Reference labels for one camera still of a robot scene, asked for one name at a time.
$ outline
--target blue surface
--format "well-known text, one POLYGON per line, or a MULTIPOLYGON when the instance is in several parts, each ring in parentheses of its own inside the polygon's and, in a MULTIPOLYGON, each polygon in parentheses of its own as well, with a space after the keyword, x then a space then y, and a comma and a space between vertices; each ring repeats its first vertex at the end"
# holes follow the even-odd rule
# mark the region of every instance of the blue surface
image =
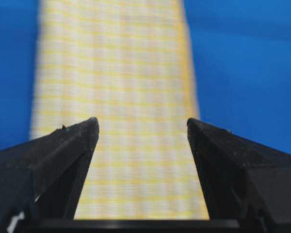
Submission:
POLYGON ((185 0, 201 119, 291 153, 291 0, 185 0))
POLYGON ((37 0, 0 0, 0 149, 28 140, 37 0))

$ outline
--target plaid fabric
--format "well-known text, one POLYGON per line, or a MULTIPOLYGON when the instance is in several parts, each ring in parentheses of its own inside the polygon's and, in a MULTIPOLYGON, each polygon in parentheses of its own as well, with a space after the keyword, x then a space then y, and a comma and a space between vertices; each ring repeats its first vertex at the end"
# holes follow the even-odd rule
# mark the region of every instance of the plaid fabric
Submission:
POLYGON ((100 125, 75 218, 208 218, 187 36, 176 0, 42 1, 32 138, 100 125))

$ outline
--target yellow checkered fabric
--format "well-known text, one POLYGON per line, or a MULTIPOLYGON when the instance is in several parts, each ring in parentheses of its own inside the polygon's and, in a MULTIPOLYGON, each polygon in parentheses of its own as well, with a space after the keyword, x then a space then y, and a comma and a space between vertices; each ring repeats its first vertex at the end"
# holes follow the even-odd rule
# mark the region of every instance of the yellow checkered fabric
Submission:
POLYGON ((100 126, 75 218, 208 218, 184 19, 176 0, 42 1, 32 138, 100 126))

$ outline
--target blue background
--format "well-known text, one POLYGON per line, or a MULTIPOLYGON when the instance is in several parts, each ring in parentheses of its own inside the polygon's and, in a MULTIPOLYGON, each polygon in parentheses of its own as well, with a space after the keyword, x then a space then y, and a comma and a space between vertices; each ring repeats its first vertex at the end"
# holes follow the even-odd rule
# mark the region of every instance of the blue background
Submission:
POLYGON ((29 139, 37 0, 0 0, 0 149, 29 139))
POLYGON ((291 153, 291 0, 185 0, 201 119, 291 153))
MULTIPOLYGON (((201 119, 291 153, 291 0, 185 0, 201 119)), ((38 0, 0 0, 0 149, 29 139, 38 0)))

